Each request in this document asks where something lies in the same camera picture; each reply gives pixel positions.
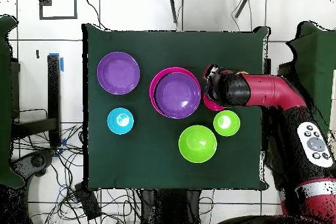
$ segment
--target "large green bowl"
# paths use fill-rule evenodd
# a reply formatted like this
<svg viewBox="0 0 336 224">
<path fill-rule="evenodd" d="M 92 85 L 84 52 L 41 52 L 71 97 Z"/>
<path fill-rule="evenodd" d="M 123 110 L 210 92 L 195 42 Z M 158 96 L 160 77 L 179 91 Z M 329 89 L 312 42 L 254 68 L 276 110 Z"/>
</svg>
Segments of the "large green bowl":
<svg viewBox="0 0 336 224">
<path fill-rule="evenodd" d="M 222 136 L 231 136 L 236 134 L 239 130 L 240 119 L 235 112 L 223 110 L 215 116 L 213 127 L 218 134 Z"/>
<path fill-rule="evenodd" d="M 193 163 L 209 160 L 217 148 L 217 140 L 213 132 L 202 125 L 193 125 L 185 129 L 178 140 L 178 148 L 182 156 Z"/>
</svg>

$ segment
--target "purple bowl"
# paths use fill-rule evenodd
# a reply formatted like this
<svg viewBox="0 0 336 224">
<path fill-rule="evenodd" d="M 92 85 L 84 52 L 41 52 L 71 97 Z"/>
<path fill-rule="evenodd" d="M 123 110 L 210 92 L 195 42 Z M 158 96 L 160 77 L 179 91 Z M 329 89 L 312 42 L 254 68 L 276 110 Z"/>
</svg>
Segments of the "purple bowl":
<svg viewBox="0 0 336 224">
<path fill-rule="evenodd" d="M 197 109 L 201 94 L 198 84 L 190 76 L 173 72 L 159 81 L 155 99 L 157 107 L 166 116 L 182 119 Z"/>
<path fill-rule="evenodd" d="M 99 62 L 97 77 L 105 91 L 124 95 L 138 85 L 140 69 L 132 56 L 124 52 L 112 52 Z"/>
</svg>

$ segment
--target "green bowl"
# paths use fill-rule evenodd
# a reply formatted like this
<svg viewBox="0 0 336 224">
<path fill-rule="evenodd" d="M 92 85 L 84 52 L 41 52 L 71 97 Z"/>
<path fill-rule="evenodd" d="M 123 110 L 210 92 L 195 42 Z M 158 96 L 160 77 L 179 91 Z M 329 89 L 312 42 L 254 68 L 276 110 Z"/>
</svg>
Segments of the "green bowl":
<svg viewBox="0 0 336 224">
<path fill-rule="evenodd" d="M 231 136 L 240 128 L 240 119 L 235 112 L 223 110 L 215 116 L 213 127 L 219 135 Z"/>
<path fill-rule="evenodd" d="M 209 160 L 217 148 L 215 134 L 202 125 L 186 128 L 178 140 L 178 148 L 182 156 L 193 163 Z"/>
</svg>

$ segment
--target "tiled floor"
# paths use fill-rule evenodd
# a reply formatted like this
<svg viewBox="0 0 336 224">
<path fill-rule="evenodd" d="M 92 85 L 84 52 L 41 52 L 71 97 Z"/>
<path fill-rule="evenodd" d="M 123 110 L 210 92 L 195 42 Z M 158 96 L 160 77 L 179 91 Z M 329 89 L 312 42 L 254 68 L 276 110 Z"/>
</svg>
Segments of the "tiled floor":
<svg viewBox="0 0 336 224">
<path fill-rule="evenodd" d="M 177 12 L 182 0 L 175 0 Z M 184 10 L 178 15 L 177 29 L 205 31 L 238 31 L 232 19 L 232 11 L 240 0 L 184 0 Z M 175 30 L 169 0 L 89 0 L 99 15 L 102 25 L 111 30 Z M 52 0 L 51 7 L 43 7 L 45 16 L 73 15 L 73 0 Z M 20 108 L 47 108 L 47 62 L 49 53 L 59 53 L 64 58 L 64 71 L 61 77 L 62 129 L 79 127 L 83 121 L 82 113 L 82 33 L 81 23 L 99 25 L 98 17 L 87 0 L 77 0 L 77 20 L 40 20 L 38 0 L 0 0 L 0 14 L 9 14 L 18 18 L 19 25 L 9 34 L 12 53 L 21 63 L 20 73 Z M 314 20 L 327 28 L 336 28 L 335 0 L 249 0 L 240 17 L 236 20 L 240 31 L 248 32 L 257 26 L 271 28 L 268 43 L 268 57 L 272 59 L 272 74 L 277 73 L 278 65 L 293 59 L 293 54 L 285 41 L 295 37 L 297 25 L 303 20 Z M 43 112 L 26 112 L 22 120 L 42 118 Z M 336 131 L 335 121 L 331 128 Z M 45 141 L 41 137 L 32 137 L 33 142 Z M 28 142 L 20 141 L 20 150 L 15 149 L 13 158 L 18 158 L 30 150 L 25 149 Z M 81 146 L 77 135 L 69 141 L 71 145 Z M 70 153 L 64 152 L 67 158 Z M 73 183 L 83 178 L 82 156 L 77 155 L 71 166 Z M 58 182 L 66 183 L 64 167 L 58 158 L 52 162 L 58 172 Z M 271 173 L 265 169 L 264 177 L 270 187 L 263 192 L 253 190 L 205 190 L 199 205 L 202 224 L 214 224 L 241 215 L 272 215 L 281 213 L 278 193 L 274 188 Z M 60 187 L 56 181 L 56 173 L 49 167 L 47 174 L 34 178 L 29 193 L 29 210 L 31 215 L 49 213 L 54 207 Z M 107 214 L 129 213 L 123 202 L 127 199 L 124 190 L 101 190 L 97 192 L 103 212 Z M 77 209 L 79 215 L 83 210 Z M 74 217 L 69 209 L 64 210 L 67 217 Z M 35 224 L 43 224 L 46 214 L 33 217 Z M 133 224 L 134 213 L 125 219 Z M 85 218 L 81 224 L 88 224 Z M 116 219 L 106 217 L 97 219 L 98 224 L 114 224 Z M 49 224 L 79 224 L 77 220 L 56 218 Z"/>
</svg>

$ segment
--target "dark green table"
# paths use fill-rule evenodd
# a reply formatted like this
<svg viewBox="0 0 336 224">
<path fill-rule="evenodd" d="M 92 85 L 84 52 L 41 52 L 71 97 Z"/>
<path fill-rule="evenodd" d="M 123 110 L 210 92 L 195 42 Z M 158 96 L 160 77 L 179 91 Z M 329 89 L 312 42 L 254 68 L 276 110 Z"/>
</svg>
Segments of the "dark green table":
<svg viewBox="0 0 336 224">
<path fill-rule="evenodd" d="M 215 134 L 218 147 L 214 157 L 192 164 L 180 155 L 179 136 L 194 124 L 213 130 L 216 112 L 201 103 L 188 118 L 165 118 L 152 107 L 148 89 L 152 78 L 170 66 L 188 69 L 201 86 L 208 64 L 261 74 L 268 28 L 255 33 L 103 32 L 87 24 L 87 32 L 89 188 L 266 189 L 259 177 L 260 108 L 233 108 L 241 120 L 240 130 L 232 137 Z M 113 51 L 130 54 L 140 66 L 139 84 L 129 94 L 111 95 L 97 80 L 99 61 Z M 117 107 L 129 109 L 135 118 L 126 135 L 113 134 L 106 123 Z"/>
</svg>

